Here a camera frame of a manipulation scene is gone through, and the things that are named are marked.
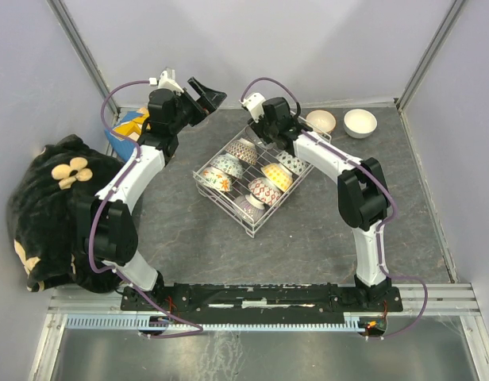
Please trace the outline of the plain white ribbed bowl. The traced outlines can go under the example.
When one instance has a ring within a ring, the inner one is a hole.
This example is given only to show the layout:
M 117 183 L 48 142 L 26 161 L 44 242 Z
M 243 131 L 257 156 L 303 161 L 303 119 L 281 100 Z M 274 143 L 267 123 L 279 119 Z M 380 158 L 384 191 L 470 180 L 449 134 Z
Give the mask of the plain white ribbed bowl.
M 363 109 L 353 109 L 344 115 L 345 132 L 352 138 L 364 139 L 371 136 L 378 125 L 375 116 Z

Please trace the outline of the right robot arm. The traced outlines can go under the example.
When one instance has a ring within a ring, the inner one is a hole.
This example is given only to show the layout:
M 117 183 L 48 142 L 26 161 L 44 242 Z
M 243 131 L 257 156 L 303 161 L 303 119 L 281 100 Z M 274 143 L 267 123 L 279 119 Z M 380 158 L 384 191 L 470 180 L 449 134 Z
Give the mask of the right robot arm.
M 266 99 L 254 93 L 243 100 L 253 132 L 313 165 L 337 185 L 337 208 L 352 229 L 356 246 L 355 285 L 338 298 L 341 304 L 374 310 L 392 288 L 385 263 L 383 228 L 393 206 L 378 160 L 362 160 L 336 148 L 293 114 L 283 97 Z

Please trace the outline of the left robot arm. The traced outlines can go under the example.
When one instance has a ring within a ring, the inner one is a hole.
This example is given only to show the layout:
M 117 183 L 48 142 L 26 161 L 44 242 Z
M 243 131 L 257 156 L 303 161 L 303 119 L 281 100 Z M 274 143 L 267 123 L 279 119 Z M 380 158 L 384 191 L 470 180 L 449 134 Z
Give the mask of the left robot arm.
M 227 95 L 189 78 L 198 97 L 193 98 L 167 72 L 147 83 L 155 89 L 148 96 L 146 118 L 133 153 L 121 170 L 94 196 L 77 204 L 77 234 L 96 274 L 113 272 L 138 292 L 150 310 L 166 300 L 164 279 L 138 251 L 138 235 L 132 212 L 151 180 L 169 163 L 179 146 L 178 135 L 215 112 Z

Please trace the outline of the white wire dish rack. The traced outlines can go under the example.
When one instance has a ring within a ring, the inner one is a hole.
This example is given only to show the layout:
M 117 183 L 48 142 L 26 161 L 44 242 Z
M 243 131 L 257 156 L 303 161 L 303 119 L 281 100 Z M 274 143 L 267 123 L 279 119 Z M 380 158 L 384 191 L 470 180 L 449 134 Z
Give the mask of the white wire dish rack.
M 313 168 L 265 144 L 246 126 L 193 177 L 201 195 L 254 237 Z

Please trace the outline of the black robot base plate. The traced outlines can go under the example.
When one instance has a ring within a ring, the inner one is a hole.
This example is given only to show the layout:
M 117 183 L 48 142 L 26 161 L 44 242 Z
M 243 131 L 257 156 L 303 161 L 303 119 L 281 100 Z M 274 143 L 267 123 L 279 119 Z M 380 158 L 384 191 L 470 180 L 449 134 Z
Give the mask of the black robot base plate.
M 176 283 L 152 299 L 176 316 L 201 325 L 340 324 L 345 313 L 403 311 L 389 281 L 377 291 L 332 283 L 218 285 Z

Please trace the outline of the white bowl teal leaf pattern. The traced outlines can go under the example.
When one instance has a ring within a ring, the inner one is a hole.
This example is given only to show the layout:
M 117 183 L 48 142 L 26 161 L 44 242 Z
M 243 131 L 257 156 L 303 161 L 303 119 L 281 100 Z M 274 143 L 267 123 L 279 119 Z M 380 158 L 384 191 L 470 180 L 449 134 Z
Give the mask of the white bowl teal leaf pattern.
M 306 121 L 319 134 L 330 135 L 337 125 L 336 118 L 328 111 L 313 110 L 306 116 Z

